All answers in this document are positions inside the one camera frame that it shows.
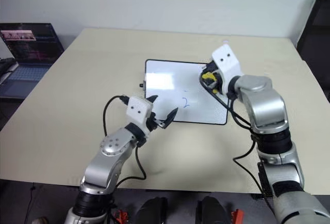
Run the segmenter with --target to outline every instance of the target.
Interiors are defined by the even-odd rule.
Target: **table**
[[[330,105],[289,39],[119,29],[85,29],[22,103],[0,133],[0,178],[79,185],[103,138],[105,103],[116,94],[143,95],[145,60],[209,62],[223,42],[245,74],[272,78],[286,102],[305,190],[330,194]],[[242,104],[235,109],[246,116]],[[125,118],[125,105],[114,102],[108,132],[124,126]],[[173,123],[152,132],[140,149],[147,180],[129,180],[122,187],[258,193],[232,161],[251,144],[248,131],[231,117],[225,126]],[[257,175],[256,151],[241,162]],[[140,175],[134,156],[121,178],[127,175]]]

